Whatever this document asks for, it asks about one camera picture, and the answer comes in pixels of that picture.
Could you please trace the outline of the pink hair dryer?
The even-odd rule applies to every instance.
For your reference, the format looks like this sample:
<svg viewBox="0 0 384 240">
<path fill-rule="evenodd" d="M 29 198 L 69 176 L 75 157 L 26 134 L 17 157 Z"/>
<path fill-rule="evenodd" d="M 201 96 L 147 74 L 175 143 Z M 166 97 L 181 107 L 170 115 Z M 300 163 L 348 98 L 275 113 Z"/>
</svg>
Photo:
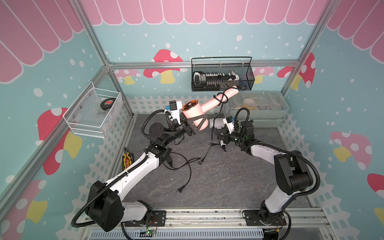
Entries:
<svg viewBox="0 0 384 240">
<path fill-rule="evenodd" d="M 187 119 L 206 114 L 211 109 L 226 103 L 229 98 L 237 95 L 239 91 L 240 90 L 236 86 L 230 87 L 222 93 L 214 95 L 211 100 L 202 105 L 198 100 L 192 100 L 183 106 L 182 112 Z"/>
</svg>

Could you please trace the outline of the white hair dryer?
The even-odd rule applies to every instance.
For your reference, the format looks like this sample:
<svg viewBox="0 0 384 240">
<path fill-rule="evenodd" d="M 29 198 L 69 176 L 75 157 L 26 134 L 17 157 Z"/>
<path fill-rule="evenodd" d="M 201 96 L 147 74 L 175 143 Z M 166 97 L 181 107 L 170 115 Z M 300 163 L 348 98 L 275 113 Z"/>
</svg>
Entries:
<svg viewBox="0 0 384 240">
<path fill-rule="evenodd" d="M 220 132 L 221 130 L 223 130 L 226 126 L 225 126 L 225 124 L 223 123 L 223 119 L 224 118 L 217 118 L 217 119 L 210 119 L 209 120 L 209 127 L 213 130 L 213 129 L 215 129 L 215 135 L 217 136 L 217 132 Z M 220 147 L 222 148 L 222 150 L 224 151 L 224 152 L 226 152 L 227 150 L 226 150 L 226 145 L 224 145 L 224 146 L 221 146 L 220 145 Z"/>
</svg>

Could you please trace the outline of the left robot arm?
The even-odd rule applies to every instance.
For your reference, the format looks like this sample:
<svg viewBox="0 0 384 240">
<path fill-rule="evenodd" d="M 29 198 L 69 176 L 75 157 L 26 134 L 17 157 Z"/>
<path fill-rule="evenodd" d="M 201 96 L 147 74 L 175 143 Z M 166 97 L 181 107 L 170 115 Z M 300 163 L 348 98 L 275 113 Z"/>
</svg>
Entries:
<svg viewBox="0 0 384 240">
<path fill-rule="evenodd" d="M 149 121 L 160 113 L 162 110 L 154 111 L 142 125 L 142 134 L 150 141 L 143 154 L 117 176 L 104 183 L 96 181 L 91 186 L 87 203 L 71 221 L 73 228 L 96 224 L 105 232 L 109 232 L 117 225 L 130 221 L 143 226 L 149 225 L 152 219 L 152 207 L 141 200 L 128 203 L 124 202 L 124 199 L 147 174 L 164 162 L 172 162 L 172 149 L 168 147 L 169 143 L 184 135 L 195 135 L 203 129 L 204 122 L 208 119 L 206 114 L 188 118 L 187 114 L 182 112 L 181 121 L 174 123 L 174 130 L 169 130 L 160 123 L 154 123 L 146 133 L 145 128 Z"/>
</svg>

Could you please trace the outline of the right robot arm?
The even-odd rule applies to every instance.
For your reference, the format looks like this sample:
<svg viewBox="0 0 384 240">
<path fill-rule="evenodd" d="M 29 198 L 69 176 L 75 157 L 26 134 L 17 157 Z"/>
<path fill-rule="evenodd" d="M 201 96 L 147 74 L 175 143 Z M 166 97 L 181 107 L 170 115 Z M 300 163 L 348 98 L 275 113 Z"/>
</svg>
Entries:
<svg viewBox="0 0 384 240">
<path fill-rule="evenodd" d="M 321 183 L 317 168 L 300 151 L 286 151 L 257 140 L 253 120 L 237 117 L 210 120 L 210 128 L 215 128 L 220 145 L 224 150 L 229 143 L 235 143 L 241 151 L 261 158 L 275 168 L 277 186 L 272 194 L 252 214 L 245 214 L 254 223 L 271 226 L 284 224 L 286 208 L 298 197 L 315 193 Z"/>
</svg>

